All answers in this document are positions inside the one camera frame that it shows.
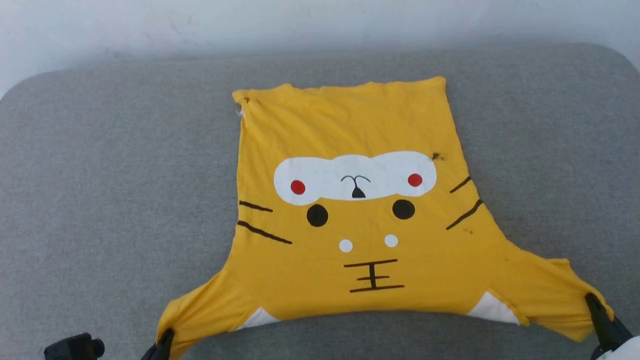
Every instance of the yellow t-shirt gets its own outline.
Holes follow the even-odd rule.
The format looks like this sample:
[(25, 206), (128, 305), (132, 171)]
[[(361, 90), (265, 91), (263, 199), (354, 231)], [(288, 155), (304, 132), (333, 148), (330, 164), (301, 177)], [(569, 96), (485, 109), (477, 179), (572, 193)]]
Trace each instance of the yellow t-shirt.
[[(239, 90), (236, 236), (224, 268), (169, 303), (172, 359), (196, 341), (304, 316), (456, 313), (580, 341), (567, 259), (505, 239), (469, 176), (445, 79)], [(609, 316), (613, 311), (607, 307)]]

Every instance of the red cheek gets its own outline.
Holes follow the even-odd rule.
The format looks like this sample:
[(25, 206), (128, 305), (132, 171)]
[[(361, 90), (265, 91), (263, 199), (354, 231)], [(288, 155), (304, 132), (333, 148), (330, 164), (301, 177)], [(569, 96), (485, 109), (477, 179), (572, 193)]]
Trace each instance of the red cheek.
[(300, 180), (291, 181), (291, 191), (296, 195), (302, 195), (305, 193), (305, 185)]
[(409, 185), (415, 188), (420, 186), (420, 184), (422, 184), (422, 176), (418, 174), (411, 174), (407, 179), (407, 181), (409, 182)]

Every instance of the gray table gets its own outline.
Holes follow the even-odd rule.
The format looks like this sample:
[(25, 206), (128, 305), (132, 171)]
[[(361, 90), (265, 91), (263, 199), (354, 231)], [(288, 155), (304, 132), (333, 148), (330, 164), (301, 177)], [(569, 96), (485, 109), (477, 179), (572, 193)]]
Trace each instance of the gray table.
[[(595, 45), (213, 59), (43, 74), (0, 102), (0, 359), (88, 331), (139, 359), (170, 299), (227, 258), (231, 92), (443, 75), (507, 237), (573, 269), (640, 334), (640, 74)], [(364, 313), (207, 339), (188, 359), (588, 359), (541, 327)]]

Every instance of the white wall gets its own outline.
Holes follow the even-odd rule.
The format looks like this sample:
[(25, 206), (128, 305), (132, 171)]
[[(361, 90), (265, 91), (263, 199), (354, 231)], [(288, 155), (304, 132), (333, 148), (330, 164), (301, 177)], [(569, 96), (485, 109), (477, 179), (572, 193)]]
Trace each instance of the white wall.
[(0, 95), (97, 63), (594, 42), (640, 67), (639, 0), (0, 0)]

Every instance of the black eye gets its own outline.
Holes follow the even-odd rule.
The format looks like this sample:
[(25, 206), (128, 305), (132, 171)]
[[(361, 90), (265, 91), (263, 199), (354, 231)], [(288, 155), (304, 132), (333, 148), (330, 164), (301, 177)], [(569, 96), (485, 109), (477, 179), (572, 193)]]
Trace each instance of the black eye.
[(397, 218), (406, 220), (415, 213), (415, 206), (409, 200), (397, 200), (394, 202), (393, 211)]
[(324, 206), (315, 204), (307, 210), (307, 221), (315, 227), (321, 227), (329, 220), (329, 213), (326, 212)]

